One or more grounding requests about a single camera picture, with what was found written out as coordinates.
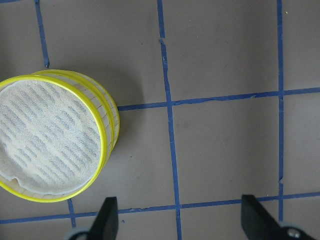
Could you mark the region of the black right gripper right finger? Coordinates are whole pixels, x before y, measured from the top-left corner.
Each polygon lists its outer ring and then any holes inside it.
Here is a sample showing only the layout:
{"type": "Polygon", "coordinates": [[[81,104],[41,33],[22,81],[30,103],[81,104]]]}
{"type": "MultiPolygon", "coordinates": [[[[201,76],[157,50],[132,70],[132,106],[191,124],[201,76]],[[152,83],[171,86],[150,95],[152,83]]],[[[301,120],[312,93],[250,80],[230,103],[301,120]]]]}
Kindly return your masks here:
{"type": "Polygon", "coordinates": [[[295,229],[281,227],[254,195],[242,195],[240,221],[249,240],[295,239],[295,229]]]}

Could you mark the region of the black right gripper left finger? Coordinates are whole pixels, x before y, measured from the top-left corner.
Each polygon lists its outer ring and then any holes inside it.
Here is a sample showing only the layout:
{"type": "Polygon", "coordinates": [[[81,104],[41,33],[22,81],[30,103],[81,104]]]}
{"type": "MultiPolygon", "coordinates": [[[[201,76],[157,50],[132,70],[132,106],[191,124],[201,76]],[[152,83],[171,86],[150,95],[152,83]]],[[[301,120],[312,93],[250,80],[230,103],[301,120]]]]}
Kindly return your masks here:
{"type": "Polygon", "coordinates": [[[88,234],[87,240],[115,240],[118,234],[118,201],[117,198],[107,197],[88,234]]]}

